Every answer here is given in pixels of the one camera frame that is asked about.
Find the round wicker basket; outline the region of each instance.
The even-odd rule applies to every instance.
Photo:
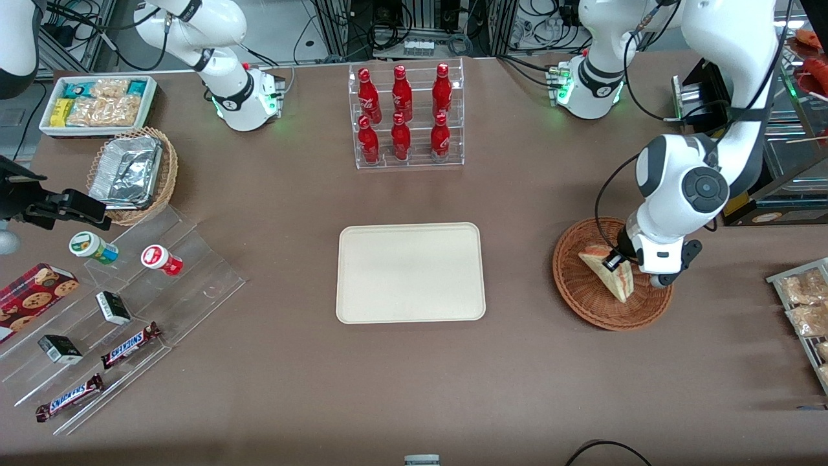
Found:
[[[155,216],[163,211],[172,197],[172,191],[176,187],[176,175],[178,174],[178,156],[176,156],[176,148],[172,147],[170,139],[161,131],[154,128],[141,128],[129,131],[115,136],[114,139],[121,138],[136,138],[138,136],[152,136],[158,138],[164,143],[164,153],[161,155],[161,166],[158,168],[158,179],[156,182],[156,189],[153,193],[154,201],[143,211],[107,211],[106,215],[112,219],[113,223],[121,226],[132,226],[139,221]],[[98,163],[101,159],[101,154],[104,152],[106,144],[98,151],[98,156],[92,162],[92,168],[89,170],[89,175],[86,176],[86,189],[92,187],[92,181],[95,179],[95,174],[98,172]]]
[[[614,238],[623,221],[600,217],[608,237]],[[552,275],[564,300],[584,320],[608,330],[636,330],[661,317],[672,299],[673,289],[655,288],[650,276],[633,265],[633,295],[627,303],[619,302],[606,286],[578,257],[588,245],[603,244],[595,219],[579,221],[564,232],[552,255]]]

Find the small box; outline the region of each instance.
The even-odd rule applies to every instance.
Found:
[[[20,332],[79,286],[74,275],[57,267],[38,264],[29,269],[0,290],[0,342]]]
[[[129,317],[127,306],[123,304],[120,296],[109,291],[102,291],[95,298],[98,300],[98,307],[101,308],[103,318],[107,322],[117,325],[129,323],[131,318]]]
[[[78,348],[72,344],[72,341],[63,335],[44,335],[43,338],[37,341],[37,344],[46,352],[52,362],[75,364],[84,357],[80,354]]]

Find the wooden skewer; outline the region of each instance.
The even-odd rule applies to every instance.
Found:
[[[791,141],[785,141],[785,144],[805,143],[805,142],[808,142],[808,141],[818,141],[820,139],[828,139],[828,136],[819,136],[817,138],[806,138],[806,139],[793,139]]]

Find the coca-cola bottle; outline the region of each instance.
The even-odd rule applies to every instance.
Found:
[[[391,89],[394,99],[394,111],[402,112],[406,121],[414,118],[414,103],[412,99],[412,85],[406,78],[406,67],[394,66],[394,87]]]
[[[402,112],[394,114],[394,127],[391,128],[391,139],[394,142],[394,157],[400,162],[408,160],[412,151],[412,132],[406,124]]]
[[[449,82],[449,66],[446,63],[437,65],[437,79],[434,81],[434,87],[431,88],[431,97],[434,100],[431,106],[434,118],[437,118],[440,112],[449,114],[449,110],[451,110],[451,83]]]
[[[379,139],[377,132],[371,128],[371,121],[366,115],[360,115],[359,132],[357,139],[359,139],[359,150],[363,153],[365,163],[368,165],[376,165],[379,163]]]
[[[379,93],[377,86],[371,82],[371,72],[367,68],[360,68],[359,76],[359,106],[362,107],[363,115],[371,119],[371,124],[379,124],[383,121],[383,112],[379,109]]]
[[[434,118],[434,128],[431,129],[431,158],[437,163],[443,163],[449,157],[451,131],[445,126],[445,121],[445,112],[440,112]]]

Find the cookie box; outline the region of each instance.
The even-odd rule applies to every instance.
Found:
[[[38,264],[0,290],[0,342],[20,332],[35,317],[78,288],[71,273]]]

